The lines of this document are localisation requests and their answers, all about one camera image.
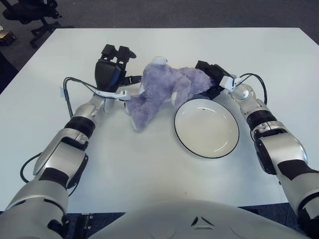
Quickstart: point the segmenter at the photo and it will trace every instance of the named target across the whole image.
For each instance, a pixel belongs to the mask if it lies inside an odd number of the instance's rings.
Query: white tag
[[[60,87],[60,91],[61,91],[61,93],[60,93],[60,97],[65,97],[65,95],[64,95],[64,90],[63,90],[63,88],[62,87]]]
[[[145,89],[144,89],[143,85],[141,84],[139,94],[143,93],[144,91],[145,91]]]

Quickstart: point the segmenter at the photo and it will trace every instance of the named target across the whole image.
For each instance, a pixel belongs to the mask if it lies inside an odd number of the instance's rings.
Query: white plate
[[[175,131],[188,150],[205,158],[227,155],[239,139],[234,116],[224,106],[206,99],[188,101],[178,109]]]

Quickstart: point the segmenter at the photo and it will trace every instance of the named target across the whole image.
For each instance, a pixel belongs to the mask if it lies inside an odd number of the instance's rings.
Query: teddy bear
[[[213,85],[203,71],[185,67],[174,69],[164,57],[157,56],[143,71],[138,95],[125,102],[133,127],[142,131],[166,102],[179,108],[192,96],[207,91]]]

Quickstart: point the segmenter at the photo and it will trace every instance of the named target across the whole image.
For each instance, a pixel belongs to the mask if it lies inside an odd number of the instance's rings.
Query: office chair
[[[47,31],[52,33],[57,28],[74,28],[74,26],[61,26],[57,21],[52,24],[46,22],[45,17],[51,17],[53,19],[62,17],[56,11],[58,4],[55,0],[19,0],[19,2],[14,5],[11,5],[7,0],[0,1],[7,8],[2,13],[7,20],[18,20],[22,24],[41,20],[43,26],[31,30],[35,36],[35,38],[30,41],[33,48],[37,48],[35,42]]]

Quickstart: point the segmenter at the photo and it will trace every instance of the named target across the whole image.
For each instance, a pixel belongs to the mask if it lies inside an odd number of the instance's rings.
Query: white table
[[[203,60],[237,75],[259,74],[267,86],[268,107],[302,142],[309,166],[319,169],[319,46],[300,29],[58,29],[0,95],[0,210],[24,184],[22,164],[69,120],[61,96],[63,79],[73,76],[94,84],[95,63],[106,43],[136,53],[127,75],[140,75],[157,55],[175,68]],[[263,98],[257,80],[247,83]],[[73,109],[91,97],[81,85],[69,89]],[[139,86],[128,89],[137,92]],[[126,212],[169,199],[235,206],[286,202],[277,178],[262,171],[237,105],[225,95],[216,101],[234,114],[240,128],[237,147],[219,159],[200,158],[179,143],[173,108],[162,110],[143,133],[136,133],[118,102],[91,138],[89,163],[68,211]],[[32,168],[33,163],[25,171],[29,179]]]

